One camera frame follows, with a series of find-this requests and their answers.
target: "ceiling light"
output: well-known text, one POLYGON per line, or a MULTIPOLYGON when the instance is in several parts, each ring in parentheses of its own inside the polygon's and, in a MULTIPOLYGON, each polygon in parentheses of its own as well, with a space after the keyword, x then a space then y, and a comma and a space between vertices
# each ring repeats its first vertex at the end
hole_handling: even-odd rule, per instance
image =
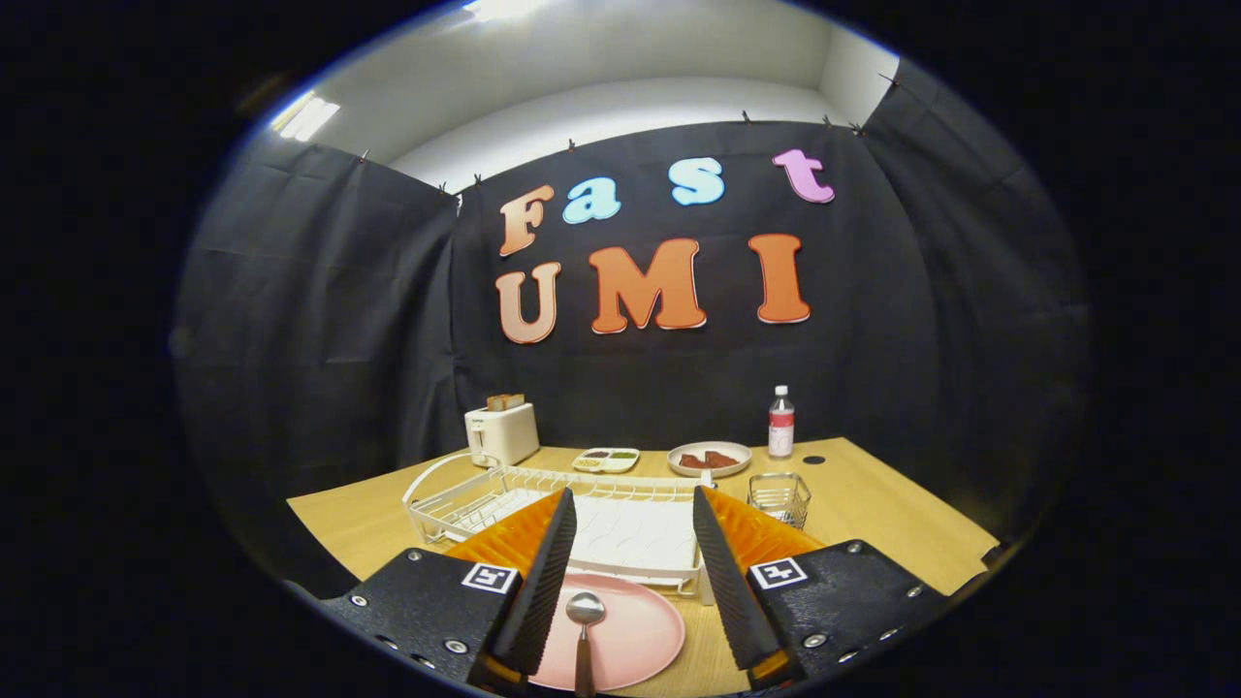
POLYGON ((480 22, 506 20, 525 15, 546 5, 550 0, 474 0, 463 9, 480 22))
POLYGON ((325 102, 310 91, 280 112, 280 116, 272 120, 272 128, 280 133, 280 138, 305 142, 339 111, 340 104, 325 102))

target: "plate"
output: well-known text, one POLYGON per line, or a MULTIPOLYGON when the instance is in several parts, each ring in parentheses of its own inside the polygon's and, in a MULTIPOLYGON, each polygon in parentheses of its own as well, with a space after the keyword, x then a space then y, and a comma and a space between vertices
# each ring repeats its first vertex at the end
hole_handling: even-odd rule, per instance
POLYGON ((578 591, 593 591, 606 614, 592 625, 591 668, 594 689, 614 691, 647 681, 673 663, 685 643, 685 620, 666 599, 630 581, 596 574, 565 575, 539 673, 530 683, 573 691, 577 636, 582 626, 568 620, 565 606, 578 591))
POLYGON ((733 443, 731 441, 699 441, 697 443, 686 443, 685 446, 678 446, 668 452, 668 466, 673 468, 673 472, 683 474, 686 477, 701 477, 705 468, 686 468, 681 467, 681 456, 689 453, 700 461, 706 460, 707 451, 716 451, 728 456, 730 458, 736 458, 737 465, 728 466, 726 468, 711 468, 711 477, 728 477, 730 474, 740 473, 750 466, 750 458, 753 453, 750 448, 740 443, 733 443))
POLYGON ((637 448, 587 448, 573 458, 573 469, 588 473, 623 473, 638 463, 637 448))

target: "table surface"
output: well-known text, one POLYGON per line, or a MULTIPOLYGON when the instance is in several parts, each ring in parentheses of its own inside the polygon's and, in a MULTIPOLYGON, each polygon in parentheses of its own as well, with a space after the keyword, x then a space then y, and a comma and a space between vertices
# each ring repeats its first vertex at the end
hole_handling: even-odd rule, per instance
MULTIPOLYGON (((752 447, 750 467, 716 481, 720 491, 745 501, 750 476, 795 472, 810 489, 805 533, 827 545, 862 539, 941 594, 953 594, 985 571, 982 563, 999 542, 963 514, 922 489, 846 438, 798 443, 789 458, 774 460, 752 447), (805 456, 825 462, 803 463, 805 456)), ((571 472, 581 448, 544 446, 520 467, 571 472)), ((643 451, 635 477, 680 477, 666 451, 643 451)), ((401 496, 434 461, 371 479, 289 499, 305 527, 359 579, 366 579, 407 548, 444 551, 452 542, 426 544, 410 520, 401 496)), ((480 472, 469 458, 450 461, 418 486, 414 498, 447 489, 480 472)), ((619 696, 681 698, 748 691, 724 635, 716 606, 664 595, 685 619, 685 646, 661 673, 611 691, 619 696)))

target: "white toaster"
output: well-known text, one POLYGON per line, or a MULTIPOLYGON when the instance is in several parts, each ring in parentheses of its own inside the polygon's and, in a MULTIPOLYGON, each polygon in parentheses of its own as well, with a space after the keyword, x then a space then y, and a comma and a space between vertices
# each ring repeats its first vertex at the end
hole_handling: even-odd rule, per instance
POLYGON ((520 463, 539 450, 535 406, 526 402, 499 412, 486 407, 465 412, 465 438, 475 466, 520 463))

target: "blue letter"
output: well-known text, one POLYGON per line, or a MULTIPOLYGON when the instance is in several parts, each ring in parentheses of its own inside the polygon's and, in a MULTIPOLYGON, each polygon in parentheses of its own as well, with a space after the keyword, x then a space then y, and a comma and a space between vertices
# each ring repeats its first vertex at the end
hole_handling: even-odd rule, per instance
POLYGON ((715 158, 689 158, 668 168, 668 179, 680 186, 673 188, 673 199, 681 206, 710 204, 724 196, 724 180, 717 175, 724 166, 715 158))
POLYGON ((565 206, 565 222, 585 224, 591 219, 611 219, 620 210, 617 201, 617 183, 606 176, 597 176, 568 190, 568 206, 565 206))

